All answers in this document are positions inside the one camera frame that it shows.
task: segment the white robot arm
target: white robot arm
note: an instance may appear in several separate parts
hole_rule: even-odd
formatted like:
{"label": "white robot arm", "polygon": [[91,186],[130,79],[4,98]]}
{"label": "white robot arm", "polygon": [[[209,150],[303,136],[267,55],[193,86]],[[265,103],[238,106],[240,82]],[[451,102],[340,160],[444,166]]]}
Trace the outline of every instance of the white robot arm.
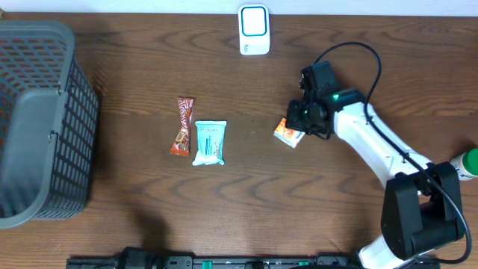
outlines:
{"label": "white robot arm", "polygon": [[[426,169],[426,164],[431,163],[431,161],[416,153],[410,146],[399,139],[378,118],[371,105],[368,105],[367,109],[369,116],[372,116],[375,124],[423,169]],[[387,181],[394,179],[398,173],[409,175],[417,172],[415,167],[404,161],[403,157],[383,140],[370,124],[367,124],[363,102],[345,106],[343,110],[335,112],[334,131],[340,139],[346,141],[364,159],[379,178],[384,188]],[[399,267],[405,262],[390,251],[383,235],[380,235],[372,244],[364,247],[359,252],[358,257],[364,268],[373,269],[392,269]]]}
{"label": "white robot arm", "polygon": [[[360,45],[377,56],[379,72],[367,98],[357,89],[342,90],[328,61],[318,61],[333,49]],[[328,139],[334,132],[370,166],[385,189],[382,235],[358,257],[364,268],[393,269],[413,262],[460,263],[470,255],[471,235],[462,215],[457,173],[448,163],[433,164],[405,144],[368,101],[378,82],[378,54],[363,43],[342,43],[327,49],[301,71],[302,101],[292,100],[286,127]],[[430,197],[420,203],[418,196]],[[457,260],[421,256],[467,235],[467,250]]]}

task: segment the wooden table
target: wooden table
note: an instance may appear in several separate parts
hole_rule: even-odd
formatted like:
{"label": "wooden table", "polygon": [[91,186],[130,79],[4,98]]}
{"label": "wooden table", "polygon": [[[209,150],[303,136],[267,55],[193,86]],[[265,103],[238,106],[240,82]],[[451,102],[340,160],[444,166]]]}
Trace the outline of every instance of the wooden table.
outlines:
{"label": "wooden table", "polygon": [[[0,231],[0,268],[64,268],[70,256],[126,246],[198,256],[351,252],[380,234],[383,188],[345,142],[272,136],[299,71],[350,40],[382,56],[372,98],[380,117],[435,162],[478,142],[478,19],[271,16],[271,50],[244,57],[236,16],[6,13],[54,19],[76,35],[76,55],[103,95],[92,200],[65,221]],[[347,87],[366,93],[376,62],[361,48],[329,57]],[[196,120],[227,120],[225,166],[170,155],[177,96],[195,96]],[[196,141],[196,130],[193,132]],[[462,183],[478,231],[478,181]],[[438,255],[456,258],[465,241]],[[478,247],[460,268],[478,266]]]}

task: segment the wire mesh basket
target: wire mesh basket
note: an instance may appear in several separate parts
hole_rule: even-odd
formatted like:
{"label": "wire mesh basket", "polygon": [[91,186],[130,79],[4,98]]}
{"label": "wire mesh basket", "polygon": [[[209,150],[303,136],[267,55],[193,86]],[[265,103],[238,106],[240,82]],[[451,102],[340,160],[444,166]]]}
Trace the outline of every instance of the wire mesh basket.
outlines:
{"label": "wire mesh basket", "polygon": [[0,22],[0,228],[83,210],[99,116],[68,27]]}

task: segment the black cable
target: black cable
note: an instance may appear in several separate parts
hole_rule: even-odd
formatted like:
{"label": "black cable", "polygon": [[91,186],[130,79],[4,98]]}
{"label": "black cable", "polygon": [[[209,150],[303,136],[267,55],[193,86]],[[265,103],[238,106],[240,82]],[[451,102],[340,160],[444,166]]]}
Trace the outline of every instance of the black cable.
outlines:
{"label": "black cable", "polygon": [[379,70],[378,70],[377,76],[375,78],[375,81],[373,82],[372,88],[370,89],[370,92],[368,93],[367,99],[365,100],[365,103],[364,103],[364,115],[365,115],[365,119],[366,119],[367,123],[369,123],[373,127],[373,129],[375,129],[375,131],[385,141],[387,141],[387,143],[391,147],[393,147],[398,153],[400,153],[403,156],[403,158],[405,160],[407,160],[407,162],[409,162],[420,173],[422,173],[426,177],[427,182],[431,186],[433,186],[441,195],[443,195],[443,197],[446,199],[446,201],[448,201],[449,204],[453,207],[453,210],[456,212],[456,214],[458,215],[460,221],[463,223],[463,226],[465,228],[466,249],[465,249],[465,253],[463,254],[462,257],[460,257],[458,259],[454,259],[454,260],[444,260],[444,259],[439,259],[439,258],[430,257],[430,256],[417,256],[417,257],[415,257],[415,261],[417,261],[417,262],[439,262],[439,263],[443,263],[443,264],[447,264],[447,265],[456,265],[458,263],[464,262],[466,259],[468,259],[468,257],[471,254],[472,240],[471,240],[470,228],[468,227],[468,224],[466,222],[465,217],[463,217],[463,213],[460,212],[460,210],[456,206],[455,202],[451,199],[450,195],[448,195],[448,193],[431,177],[431,175],[429,175],[428,172],[425,171],[425,169],[423,169],[419,164],[417,164],[417,162],[415,162],[412,158],[410,158],[410,156],[407,153],[405,153],[401,148],[399,148],[389,137],[387,137],[387,135],[384,134],[375,125],[375,122],[373,121],[373,118],[370,117],[369,114],[368,114],[368,104],[370,102],[370,98],[372,96],[373,90],[375,90],[375,86],[379,82],[380,75],[382,74],[382,61],[380,60],[379,54],[374,49],[372,49],[372,47],[370,47],[369,45],[364,44],[362,42],[356,42],[356,41],[345,42],[345,43],[340,43],[338,45],[332,46],[329,49],[327,49],[326,51],[322,52],[322,54],[319,57],[317,57],[317,59],[314,61],[314,64],[316,64],[318,61],[320,61],[320,59],[324,55],[329,53],[330,51],[332,51],[336,48],[340,48],[342,46],[347,46],[347,45],[357,45],[357,46],[362,46],[362,47],[368,49],[369,51],[371,51],[373,53],[373,55],[375,55],[377,63],[378,63]]}

